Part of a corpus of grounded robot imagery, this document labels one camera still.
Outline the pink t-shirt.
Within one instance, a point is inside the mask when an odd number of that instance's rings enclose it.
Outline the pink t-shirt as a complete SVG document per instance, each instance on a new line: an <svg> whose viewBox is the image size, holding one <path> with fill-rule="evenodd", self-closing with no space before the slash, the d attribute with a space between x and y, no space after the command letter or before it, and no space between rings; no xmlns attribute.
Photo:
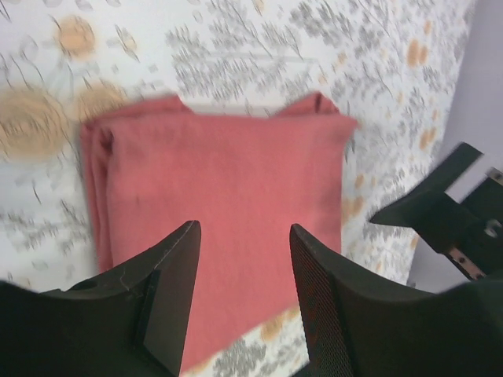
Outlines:
<svg viewBox="0 0 503 377"><path fill-rule="evenodd" d="M293 224L340 249L343 152L357 125L319 93L269 118L196 114L173 96L82 125L101 271L200 223L183 371L296 304Z"/></svg>

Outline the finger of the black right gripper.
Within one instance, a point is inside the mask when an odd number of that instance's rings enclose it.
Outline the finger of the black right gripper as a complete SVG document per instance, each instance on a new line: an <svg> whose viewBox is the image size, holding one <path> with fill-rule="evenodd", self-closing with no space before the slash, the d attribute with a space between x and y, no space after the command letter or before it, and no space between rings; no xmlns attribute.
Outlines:
<svg viewBox="0 0 503 377"><path fill-rule="evenodd" d="M409 193L378 210L369 222L376 225L414 227L434 202L483 154L461 142Z"/></svg>

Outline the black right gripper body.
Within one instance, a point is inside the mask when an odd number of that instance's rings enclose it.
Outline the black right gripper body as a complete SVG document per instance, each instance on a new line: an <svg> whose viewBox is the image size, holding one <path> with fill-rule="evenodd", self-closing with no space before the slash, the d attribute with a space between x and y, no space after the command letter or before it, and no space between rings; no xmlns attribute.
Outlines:
<svg viewBox="0 0 503 377"><path fill-rule="evenodd" d="M446 193L416 223L418 235L470 280L502 275L502 172L486 178L458 203Z"/></svg>

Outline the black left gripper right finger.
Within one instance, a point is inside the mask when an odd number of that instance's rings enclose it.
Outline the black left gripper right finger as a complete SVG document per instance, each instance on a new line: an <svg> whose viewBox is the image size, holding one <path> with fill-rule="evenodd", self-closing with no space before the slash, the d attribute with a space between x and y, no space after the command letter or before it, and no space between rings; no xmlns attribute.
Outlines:
<svg viewBox="0 0 503 377"><path fill-rule="evenodd" d="M499 376L502 278L433 294L289 235L309 361L303 376Z"/></svg>

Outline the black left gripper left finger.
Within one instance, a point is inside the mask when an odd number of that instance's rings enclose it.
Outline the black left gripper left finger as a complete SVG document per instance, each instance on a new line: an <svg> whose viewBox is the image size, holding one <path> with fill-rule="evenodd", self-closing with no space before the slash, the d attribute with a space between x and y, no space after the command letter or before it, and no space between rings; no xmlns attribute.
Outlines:
<svg viewBox="0 0 503 377"><path fill-rule="evenodd" d="M200 223L188 221L67 291L2 282L2 375L178 375L200 241Z"/></svg>

